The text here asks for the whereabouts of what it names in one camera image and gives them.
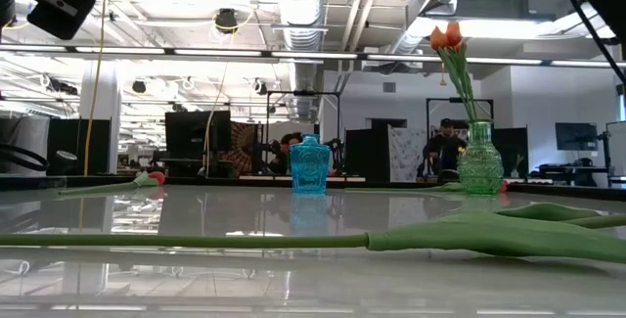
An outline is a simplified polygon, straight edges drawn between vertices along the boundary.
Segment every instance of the table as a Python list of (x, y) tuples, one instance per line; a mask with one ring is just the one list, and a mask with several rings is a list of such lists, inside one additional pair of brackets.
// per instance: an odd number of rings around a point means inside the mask
[[(332, 236), (455, 211), (552, 202), (602, 213), (626, 204), (509, 193), (165, 186), (82, 200), (84, 233)], [(76, 233), (81, 199), (0, 193), (0, 231)], [(622, 228), (611, 232), (626, 237)], [(626, 317), (626, 266), (467, 251), (0, 249), (3, 316)]]
[(595, 173), (608, 173), (608, 169), (603, 166), (577, 166), (577, 165), (540, 165), (539, 173), (541, 178), (550, 178), (556, 181), (565, 181), (567, 185), (572, 185), (577, 174), (592, 175)]

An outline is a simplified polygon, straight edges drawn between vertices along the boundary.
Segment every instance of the glass bottle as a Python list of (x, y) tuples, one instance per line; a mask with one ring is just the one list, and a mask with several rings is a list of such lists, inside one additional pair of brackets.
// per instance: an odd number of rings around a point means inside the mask
[(469, 123), (469, 140), (459, 157), (461, 184), (471, 195), (495, 195), (502, 184), (502, 157), (491, 143), (491, 121)]
[(305, 134), (290, 147), (291, 190), (297, 194), (324, 194), (331, 149), (318, 143), (319, 135)]

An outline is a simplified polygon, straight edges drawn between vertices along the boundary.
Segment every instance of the person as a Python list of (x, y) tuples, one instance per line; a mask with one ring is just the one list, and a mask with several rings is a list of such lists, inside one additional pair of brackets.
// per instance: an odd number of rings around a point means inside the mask
[(288, 170), (290, 146), (302, 143), (302, 133), (288, 133), (281, 138), (281, 149), (276, 151), (276, 157), (269, 163), (269, 169), (276, 174), (286, 174)]
[(435, 174), (439, 174), (441, 170), (456, 170), (459, 150), (467, 146), (454, 133), (454, 123), (450, 118), (442, 119), (440, 126), (439, 134), (430, 138), (425, 146), (425, 157), (432, 160)]

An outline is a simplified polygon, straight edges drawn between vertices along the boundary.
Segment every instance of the tulip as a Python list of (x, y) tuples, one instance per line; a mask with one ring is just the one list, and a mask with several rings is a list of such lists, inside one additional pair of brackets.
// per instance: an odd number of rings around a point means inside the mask
[(448, 42), (448, 46), (457, 46), (457, 44), (461, 43), (462, 40), (463, 36), (461, 35), (461, 27), (459, 26), (459, 23), (448, 23), (448, 28), (446, 28), (446, 41)]
[(435, 27), (430, 35), (430, 47), (432, 50), (436, 51), (448, 46), (448, 40), (446, 39), (446, 35), (443, 34), (438, 27)]
[(455, 45), (455, 46), (454, 46), (454, 51), (455, 51), (457, 54), (460, 54), (460, 53), (461, 53), (461, 50), (462, 50), (465, 46), (466, 46), (466, 43), (464, 43), (464, 42), (459, 42), (459, 44), (457, 44), (457, 45)]

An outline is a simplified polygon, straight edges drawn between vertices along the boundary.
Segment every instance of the white wall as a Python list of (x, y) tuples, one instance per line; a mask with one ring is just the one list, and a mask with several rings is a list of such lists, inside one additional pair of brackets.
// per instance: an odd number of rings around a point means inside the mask
[[(594, 122), (598, 132), (617, 118), (617, 95), (612, 71), (589, 68), (523, 68), (512, 70), (514, 127), (528, 125), (529, 165), (572, 162), (578, 156), (557, 151), (556, 122)], [(596, 165), (599, 152), (580, 153)]]
[[(450, 78), (445, 75), (447, 85), (440, 85), (441, 74), (423, 77), (421, 74), (394, 73), (384, 76), (375, 72), (353, 72), (341, 95), (342, 128), (368, 128), (368, 118), (401, 118), (407, 127), (426, 129), (426, 98), (458, 97)], [(324, 72), (325, 89), (335, 87), (336, 71)], [(396, 93), (382, 93), (383, 82), (395, 82)], [(480, 82), (473, 83), (474, 96), (480, 98)], [(443, 117), (465, 118), (461, 104), (448, 102), (431, 104), (431, 124), (438, 125)], [(336, 112), (328, 104), (322, 106), (322, 135), (336, 136)]]
[(511, 95), (511, 68), (500, 68), (480, 81), (480, 93), (494, 103), (494, 126), (511, 128), (513, 124), (513, 99)]

